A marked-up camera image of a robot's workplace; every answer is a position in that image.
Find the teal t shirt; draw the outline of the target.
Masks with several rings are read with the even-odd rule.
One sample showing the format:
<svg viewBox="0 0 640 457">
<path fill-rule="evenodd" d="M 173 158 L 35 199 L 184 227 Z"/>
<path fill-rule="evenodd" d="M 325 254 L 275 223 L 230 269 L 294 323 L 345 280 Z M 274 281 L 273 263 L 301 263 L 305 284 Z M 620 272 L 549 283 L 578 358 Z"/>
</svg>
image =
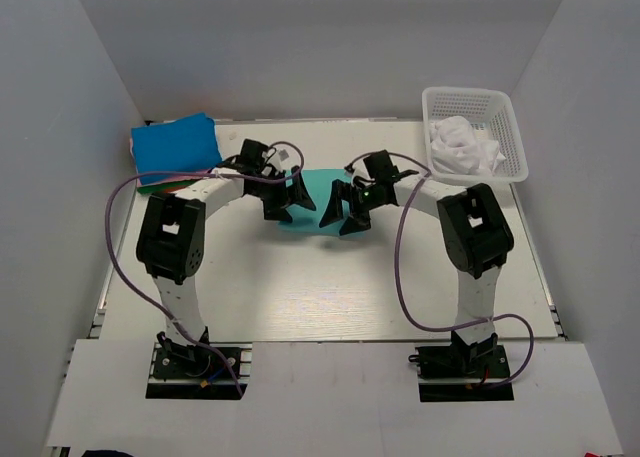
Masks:
<svg viewBox="0 0 640 457">
<path fill-rule="evenodd" d="M 329 203 L 333 181 L 340 180 L 349 183 L 350 177 L 343 169 L 304 170 L 302 177 L 307 191 L 316 205 L 316 210 L 311 211 L 300 206 L 291 206 L 288 208 L 288 212 L 292 216 L 293 222 L 280 222 L 278 227 L 290 233 L 339 237 L 339 230 L 346 222 L 345 218 L 349 213 L 347 202 L 342 202 L 344 219 L 326 227 L 320 227 L 319 223 Z"/>
</svg>

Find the white t shirt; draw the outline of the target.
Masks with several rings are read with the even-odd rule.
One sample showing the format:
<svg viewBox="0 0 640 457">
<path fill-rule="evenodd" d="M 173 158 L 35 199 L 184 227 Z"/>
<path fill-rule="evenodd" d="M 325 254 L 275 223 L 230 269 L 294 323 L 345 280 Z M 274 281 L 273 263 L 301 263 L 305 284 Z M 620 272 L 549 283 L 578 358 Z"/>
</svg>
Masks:
<svg viewBox="0 0 640 457">
<path fill-rule="evenodd" d="M 434 167 L 443 173 L 489 176 L 506 160 L 500 144 L 479 137 L 462 116 L 431 121 L 429 135 Z"/>
</svg>

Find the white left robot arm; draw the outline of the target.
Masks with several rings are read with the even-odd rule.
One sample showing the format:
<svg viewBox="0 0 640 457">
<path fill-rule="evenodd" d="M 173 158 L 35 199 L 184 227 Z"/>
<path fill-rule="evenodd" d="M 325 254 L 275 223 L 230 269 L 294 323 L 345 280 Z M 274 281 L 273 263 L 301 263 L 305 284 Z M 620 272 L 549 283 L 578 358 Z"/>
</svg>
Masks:
<svg viewBox="0 0 640 457">
<path fill-rule="evenodd" d="M 291 223 L 291 206 L 316 209 L 303 165 L 287 169 L 278 145 L 246 139 L 238 154 L 196 182 L 174 193 L 154 193 L 147 201 L 136 258 L 156 285 L 166 317 L 165 338 L 182 345 L 176 361 L 188 375 L 202 375 L 211 364 L 211 351 L 200 344 L 209 337 L 195 282 L 204 260 L 207 219 L 247 196 L 261 202 L 266 221 Z"/>
</svg>

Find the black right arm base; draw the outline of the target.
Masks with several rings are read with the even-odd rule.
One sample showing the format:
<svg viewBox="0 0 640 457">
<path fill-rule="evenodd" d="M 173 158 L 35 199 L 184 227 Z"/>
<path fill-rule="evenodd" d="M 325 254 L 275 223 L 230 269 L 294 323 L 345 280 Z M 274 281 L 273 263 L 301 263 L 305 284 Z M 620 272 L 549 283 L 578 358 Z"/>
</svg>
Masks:
<svg viewBox="0 0 640 457">
<path fill-rule="evenodd" d="M 416 347 L 408 363 L 417 371 L 421 403 L 508 402 L 514 400 L 507 380 L 510 367 L 505 348 L 495 350 L 466 365 L 453 345 Z"/>
</svg>

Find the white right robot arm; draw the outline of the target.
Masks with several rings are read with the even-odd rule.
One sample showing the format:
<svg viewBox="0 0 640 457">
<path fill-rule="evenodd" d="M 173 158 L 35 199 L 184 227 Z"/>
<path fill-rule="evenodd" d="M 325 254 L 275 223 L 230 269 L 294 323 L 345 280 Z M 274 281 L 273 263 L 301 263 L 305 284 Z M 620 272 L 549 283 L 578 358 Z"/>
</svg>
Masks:
<svg viewBox="0 0 640 457">
<path fill-rule="evenodd" d="M 319 226 L 341 222 L 341 236 L 371 228 L 370 213 L 386 205 L 402 209 L 405 220 L 413 208 L 439 220 L 446 254 L 458 272 L 455 324 L 442 327 L 463 342 L 451 351 L 453 367 L 472 376 L 484 368 L 488 354 L 480 343 L 495 337 L 497 280 L 514 237 L 491 187 L 478 183 L 445 195 L 427 182 L 430 171 L 399 170 L 385 150 L 363 157 L 366 172 L 345 168 L 350 181 L 332 182 Z"/>
</svg>

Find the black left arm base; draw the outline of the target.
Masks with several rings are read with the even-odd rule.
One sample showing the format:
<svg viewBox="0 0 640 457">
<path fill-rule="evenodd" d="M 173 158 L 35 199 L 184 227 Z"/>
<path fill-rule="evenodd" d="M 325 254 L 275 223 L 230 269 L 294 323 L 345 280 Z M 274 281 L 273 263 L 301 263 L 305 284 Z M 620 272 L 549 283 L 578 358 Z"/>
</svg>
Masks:
<svg viewBox="0 0 640 457">
<path fill-rule="evenodd" d="M 220 354 L 191 344 L 181 345 L 160 332 L 151 357 L 147 399 L 236 401 L 241 399 L 229 367 L 242 392 L 249 383 L 252 345 L 222 344 Z"/>
</svg>

